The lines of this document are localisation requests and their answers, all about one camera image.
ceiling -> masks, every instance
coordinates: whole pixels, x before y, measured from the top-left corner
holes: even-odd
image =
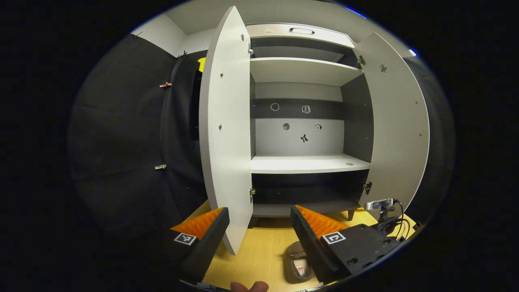
[[[358,43],[377,32],[403,57],[409,47],[391,33],[343,6],[316,0],[192,0],[166,14],[186,35],[213,29],[230,6],[236,6],[245,24],[291,22],[315,25],[348,34]]]

finger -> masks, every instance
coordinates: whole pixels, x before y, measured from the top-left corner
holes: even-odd
[[[238,283],[238,282],[230,283],[230,291],[231,292],[249,292],[247,287],[245,287],[243,284]]]
[[[268,284],[263,281],[256,281],[252,285],[250,292],[267,292]]]

white cabinet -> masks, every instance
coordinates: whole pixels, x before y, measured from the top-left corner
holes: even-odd
[[[310,50],[300,58],[291,48]],[[229,208],[224,242],[233,255],[251,216],[285,217],[294,204],[324,213],[391,197],[406,207],[427,161],[423,95],[376,33],[355,46],[313,26],[245,27],[233,6],[208,50],[199,111],[209,202]]]

wooden floor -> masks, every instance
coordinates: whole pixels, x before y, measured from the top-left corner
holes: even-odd
[[[208,211],[210,207],[208,202],[205,202],[186,220]],[[346,220],[347,212],[326,215],[348,226],[360,223],[372,225],[377,222],[364,210],[356,210],[352,221]],[[414,226],[413,220],[406,215],[404,217],[411,222],[411,227]],[[413,233],[414,230],[411,228],[409,236]],[[298,238],[289,218],[260,218],[254,228],[247,229],[238,255],[230,255],[223,242],[220,242],[203,282],[230,289],[231,281],[242,283],[247,287],[252,286],[255,281],[264,281],[270,286],[269,291],[273,292],[293,292],[321,286],[322,283],[315,276],[300,284],[290,284],[285,280],[283,253],[296,241]]]

open cabinet door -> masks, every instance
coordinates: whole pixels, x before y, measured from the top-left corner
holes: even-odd
[[[354,49],[362,56],[364,75],[373,104],[373,154],[359,204],[398,199],[404,209],[424,175],[429,153],[429,116],[424,96],[402,57],[377,33]],[[370,213],[378,219],[379,211]]]
[[[211,209],[229,208],[223,238],[238,252],[252,216],[250,37],[236,7],[225,13],[207,52],[200,86],[200,153]]]

